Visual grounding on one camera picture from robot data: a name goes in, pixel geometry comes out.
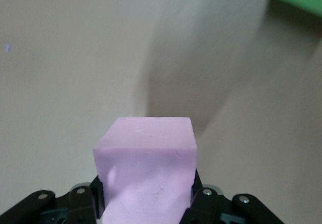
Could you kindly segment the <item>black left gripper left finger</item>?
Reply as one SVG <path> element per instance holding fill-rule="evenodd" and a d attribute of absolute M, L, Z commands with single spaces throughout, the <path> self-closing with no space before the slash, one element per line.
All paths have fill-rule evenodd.
<path fill-rule="evenodd" d="M 99 177 L 75 186 L 68 194 L 67 223 L 97 223 L 105 210 L 103 184 Z"/>

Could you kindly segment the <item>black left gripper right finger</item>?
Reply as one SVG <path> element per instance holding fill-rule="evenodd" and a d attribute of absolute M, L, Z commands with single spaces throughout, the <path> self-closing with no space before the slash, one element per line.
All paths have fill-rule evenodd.
<path fill-rule="evenodd" d="M 219 196 L 222 190 L 214 185 L 203 185 L 198 171 L 195 172 L 190 207 L 183 214 L 183 224 L 222 223 L 219 214 Z"/>

